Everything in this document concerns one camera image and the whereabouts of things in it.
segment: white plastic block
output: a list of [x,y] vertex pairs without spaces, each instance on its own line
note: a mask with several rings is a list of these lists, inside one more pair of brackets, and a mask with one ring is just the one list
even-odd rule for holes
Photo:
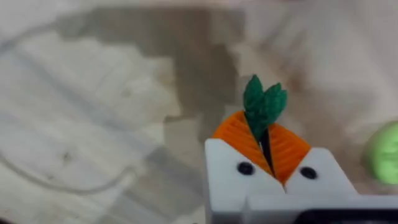
[[[300,171],[311,167],[316,179],[304,177]],[[312,148],[304,157],[285,185],[287,194],[356,194],[355,188],[329,150]]]
[[228,222],[223,217],[239,216],[249,194],[285,194],[282,185],[257,165],[253,164],[253,175],[239,173],[238,164],[251,161],[223,140],[208,139],[205,147],[208,213],[217,216],[217,223]]

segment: green leaf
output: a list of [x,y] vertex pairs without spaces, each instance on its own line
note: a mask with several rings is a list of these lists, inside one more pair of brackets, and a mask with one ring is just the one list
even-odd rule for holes
[[262,85],[257,75],[253,75],[243,93],[245,111],[256,111],[261,107],[263,97]]
[[244,92],[244,114],[254,138],[260,141],[265,129],[275,122],[286,107],[287,92],[277,83],[262,92],[262,85],[253,75]]

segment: black dot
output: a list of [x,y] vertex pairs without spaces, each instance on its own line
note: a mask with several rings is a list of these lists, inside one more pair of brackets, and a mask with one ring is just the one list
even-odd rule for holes
[[317,172],[314,169],[312,169],[311,167],[301,168],[300,173],[301,173],[301,175],[303,175],[304,177],[306,177],[310,180],[315,180],[316,178],[318,178]]
[[254,167],[250,162],[241,162],[238,164],[238,171],[243,175],[253,175]]

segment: green ball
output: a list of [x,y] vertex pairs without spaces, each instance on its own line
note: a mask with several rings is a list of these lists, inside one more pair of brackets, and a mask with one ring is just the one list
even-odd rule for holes
[[369,168],[385,184],[398,184],[398,122],[377,131],[369,142]]

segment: orange plastic piece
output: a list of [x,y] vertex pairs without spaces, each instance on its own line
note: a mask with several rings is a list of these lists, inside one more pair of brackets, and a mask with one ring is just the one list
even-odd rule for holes
[[285,184],[311,146],[279,124],[269,125],[268,133],[275,178]]
[[271,124],[268,127],[268,133],[274,174],[252,135],[243,111],[238,111],[223,121],[213,138],[224,140],[254,164],[285,184],[311,146],[279,124]]
[[255,165],[272,175],[264,155],[246,123],[243,110],[229,116],[217,128],[213,138],[224,140]]

